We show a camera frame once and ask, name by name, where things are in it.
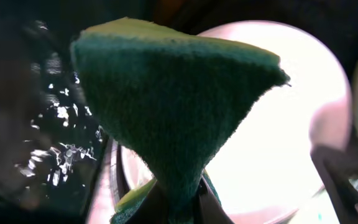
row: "green sponge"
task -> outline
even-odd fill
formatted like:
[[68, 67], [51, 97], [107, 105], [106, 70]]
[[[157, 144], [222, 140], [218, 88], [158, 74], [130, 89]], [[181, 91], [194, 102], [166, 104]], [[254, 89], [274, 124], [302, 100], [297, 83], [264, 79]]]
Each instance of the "green sponge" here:
[[172, 213], [254, 102], [290, 79], [269, 51], [128, 18], [86, 29], [71, 56], [95, 117], [145, 161]]
[[[211, 188], [213, 194], [215, 195], [218, 203], [221, 204], [219, 195], [216, 192], [214, 185], [211, 182], [207, 172], [204, 170], [203, 177], [207, 181], [207, 184]], [[128, 192], [114, 207], [116, 213], [111, 219], [111, 223], [125, 223], [128, 219], [136, 212], [144, 198], [146, 198], [148, 192], [153, 187], [153, 184], [156, 182], [155, 179], [150, 180], [147, 184], [143, 185], [141, 188], [136, 190], [131, 190]]]

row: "scouring pad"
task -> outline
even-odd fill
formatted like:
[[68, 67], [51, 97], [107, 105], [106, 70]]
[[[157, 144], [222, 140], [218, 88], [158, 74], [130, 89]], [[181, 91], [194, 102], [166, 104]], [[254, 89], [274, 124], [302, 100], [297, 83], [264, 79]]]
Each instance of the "scouring pad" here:
[[145, 161], [170, 213], [254, 102], [290, 79], [269, 51], [128, 18], [84, 30], [71, 57], [95, 117]]
[[[215, 191], [211, 179], [209, 178], [208, 173], [205, 170], [203, 172], [203, 177], [213, 191], [213, 194], [216, 197], [218, 203], [221, 204], [219, 195]], [[144, 198], [146, 198], [146, 195], [156, 181], [156, 179], [152, 179], [139, 189], [131, 190], [117, 204], [115, 204], [114, 210], [116, 213], [112, 217], [112, 223], [125, 223], [126, 221], [128, 221], [128, 219], [133, 215], [133, 213], [139, 208]]]

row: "black object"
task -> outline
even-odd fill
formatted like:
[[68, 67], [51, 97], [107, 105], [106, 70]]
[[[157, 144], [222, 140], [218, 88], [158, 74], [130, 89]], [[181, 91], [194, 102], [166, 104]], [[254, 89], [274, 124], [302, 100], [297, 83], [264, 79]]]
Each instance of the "black object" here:
[[[166, 224], [168, 223], [168, 208], [168, 200], [157, 181], [126, 224]], [[201, 178], [198, 191], [193, 199], [193, 216], [194, 224], [233, 223], [224, 213], [204, 177]]]
[[346, 150], [327, 146], [312, 150], [311, 158], [341, 224], [358, 224], [358, 191], [349, 182], [358, 177], [358, 137], [353, 129]]
[[122, 165], [122, 147], [117, 144], [117, 156], [116, 156], [116, 179], [117, 179], [117, 191], [119, 198], [123, 198], [125, 194], [130, 191], [129, 185], [125, 178], [124, 166]]
[[0, 206], [0, 223], [23, 223], [23, 224], [77, 224], [84, 223], [86, 216], [56, 213], [50, 210], [29, 212], [14, 205]]

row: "water droplet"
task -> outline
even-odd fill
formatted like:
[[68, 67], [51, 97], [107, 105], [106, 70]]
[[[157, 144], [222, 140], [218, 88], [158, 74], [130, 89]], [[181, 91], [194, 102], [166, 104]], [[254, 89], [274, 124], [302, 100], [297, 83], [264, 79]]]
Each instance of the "water droplet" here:
[[67, 109], [65, 107], [59, 106], [57, 108], [57, 117], [58, 118], [68, 118]]
[[78, 74], [76, 72], [74, 72], [74, 78], [75, 78], [75, 83], [80, 84], [80, 79], [78, 78]]
[[74, 108], [75, 114], [78, 116], [78, 107], [77, 107], [77, 105], [75, 105], [75, 103], [73, 103], [73, 108]]
[[31, 159], [34, 160], [35, 162], [42, 162], [42, 159], [37, 156], [32, 156]]
[[89, 106], [85, 106], [85, 110], [87, 112], [87, 115], [92, 116]]
[[56, 170], [55, 173], [53, 174], [53, 179], [52, 179], [52, 184], [54, 186], [57, 186], [59, 183], [59, 178], [60, 178], [60, 170]]
[[31, 128], [35, 128], [35, 129], [38, 129], [38, 130], [39, 130], [39, 129], [40, 129], [40, 126], [33, 124], [33, 125], [31, 126]]
[[96, 138], [100, 138], [100, 131], [99, 130], [97, 130], [96, 132], [95, 132], [95, 134], [96, 134]]

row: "water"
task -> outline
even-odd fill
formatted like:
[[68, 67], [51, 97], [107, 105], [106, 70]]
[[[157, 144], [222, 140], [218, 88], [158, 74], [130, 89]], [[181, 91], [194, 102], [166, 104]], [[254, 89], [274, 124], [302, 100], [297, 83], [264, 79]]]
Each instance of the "water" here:
[[42, 21], [0, 19], [0, 197], [81, 215], [106, 135], [53, 41]]

